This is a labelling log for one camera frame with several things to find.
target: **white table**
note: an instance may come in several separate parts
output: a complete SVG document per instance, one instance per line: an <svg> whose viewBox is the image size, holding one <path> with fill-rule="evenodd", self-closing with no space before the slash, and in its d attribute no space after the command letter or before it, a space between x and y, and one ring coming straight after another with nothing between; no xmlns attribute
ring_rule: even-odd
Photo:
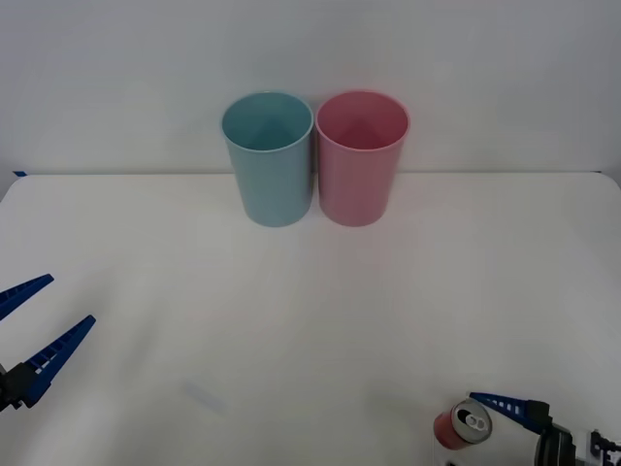
<svg viewBox="0 0 621 466"><path fill-rule="evenodd" d="M410 174L378 223L245 217L234 178L29 176L0 203L12 367L98 321L4 466L427 465L470 390L621 434L621 193L598 174ZM531 464L495 416L481 464Z"/></svg>

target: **plastic cup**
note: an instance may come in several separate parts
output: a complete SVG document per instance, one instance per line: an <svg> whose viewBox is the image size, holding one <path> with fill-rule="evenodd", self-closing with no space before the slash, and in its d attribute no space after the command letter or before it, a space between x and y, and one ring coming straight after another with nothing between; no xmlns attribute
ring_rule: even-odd
<svg viewBox="0 0 621 466"><path fill-rule="evenodd" d="M346 92L321 105L317 131L324 214L346 226L380 219L409 131L405 107L378 92Z"/></svg>
<svg viewBox="0 0 621 466"><path fill-rule="evenodd" d="M222 117L245 212L265 226L298 221L311 205L311 108L281 92L250 94Z"/></svg>

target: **blue cup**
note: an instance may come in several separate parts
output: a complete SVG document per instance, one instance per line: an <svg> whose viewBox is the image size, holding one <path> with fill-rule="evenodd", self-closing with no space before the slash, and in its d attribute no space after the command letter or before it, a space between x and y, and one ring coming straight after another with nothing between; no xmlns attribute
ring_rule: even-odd
<svg viewBox="0 0 621 466"><path fill-rule="evenodd" d="M282 92L250 94L231 105L222 132L247 215L265 226L298 221L309 210L311 108Z"/></svg>

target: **soda can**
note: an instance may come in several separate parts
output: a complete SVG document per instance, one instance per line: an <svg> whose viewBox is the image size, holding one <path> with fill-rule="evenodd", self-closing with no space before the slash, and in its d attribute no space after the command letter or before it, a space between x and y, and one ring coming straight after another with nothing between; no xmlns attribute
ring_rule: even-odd
<svg viewBox="0 0 621 466"><path fill-rule="evenodd" d="M492 419L475 400L464 400L436 417L434 435L446 449L464 449L492 435Z"/></svg>

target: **cup rim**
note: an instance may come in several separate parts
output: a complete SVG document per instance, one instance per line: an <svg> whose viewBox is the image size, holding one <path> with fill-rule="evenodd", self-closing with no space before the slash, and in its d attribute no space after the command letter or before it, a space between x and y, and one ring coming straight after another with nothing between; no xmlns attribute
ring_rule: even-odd
<svg viewBox="0 0 621 466"><path fill-rule="evenodd" d="M294 141L293 143L289 144L288 146L283 146L281 148L278 149L268 149L268 150L257 150L257 149L249 149L249 148L245 148L244 146L240 146L239 144L237 144L235 141L231 140L231 138L229 138L226 133L224 132L224 117L226 116L226 113L229 111L229 109L231 107L233 107L234 105L236 105L237 103L243 101L244 99L246 99L247 97L251 97L253 95L257 95L257 94L280 94L280 95L284 95L287 97L291 97L292 99L297 100L298 102L301 102L309 111L309 115L310 115L310 124L309 124L309 129L307 129L307 131L304 133L304 135L302 135L297 141ZM314 113L312 112L311 106L301 97L298 97L297 95L294 94L290 94L289 92L282 92L279 90L259 90L256 92L250 92L249 94L243 95L242 97L240 97L239 99L231 102L227 107L226 110L224 111L224 113L222 114L222 118L220 119L220 133L222 133L222 136L224 137L224 139L229 142L230 144L232 144L233 146L235 146L236 148L239 148L241 150L244 150L246 152L252 152L252 153L274 153L274 152L279 152L281 150L287 150L289 148L293 148L294 146L302 143L302 141L304 141L311 133L312 129L315 126L315 119L314 119Z"/></svg>
<svg viewBox="0 0 621 466"><path fill-rule="evenodd" d="M321 129L321 126L319 125L319 112L321 112L321 110L323 109L323 107L330 102L333 99L336 99L337 97L341 97L342 95L347 95L347 94L375 94L378 95L380 97L383 97L385 99L388 99L392 102L394 102L395 104L397 104L399 106L399 108L401 110L403 110L404 115L406 116L406 130L404 131L404 134L401 138L399 138L397 141L395 141L394 143L390 143L387 146L382 146L381 148L376 148L376 149L357 149L357 148L350 148L348 146L344 146L343 144L339 144L337 143L335 140L333 140L332 138L328 137L323 130ZM384 94L383 92L378 92L376 90L370 90L370 89L351 89L351 90L346 90L345 92L340 92L338 94L333 95L332 97L326 99L317 109L317 114L315 117L315 127L317 128L317 132L326 140L328 141L330 144L333 144L334 146L337 146L338 148L341 148L343 150L348 150L348 151L352 151L352 152L377 152L378 150L386 150L386 149L390 149L393 148L399 144L401 144L404 139L406 138L406 136L409 133L409 126L410 126L410 118L409 118L409 112L408 109L406 108L406 106L401 103L399 100L395 99L394 97L388 95L388 94Z"/></svg>

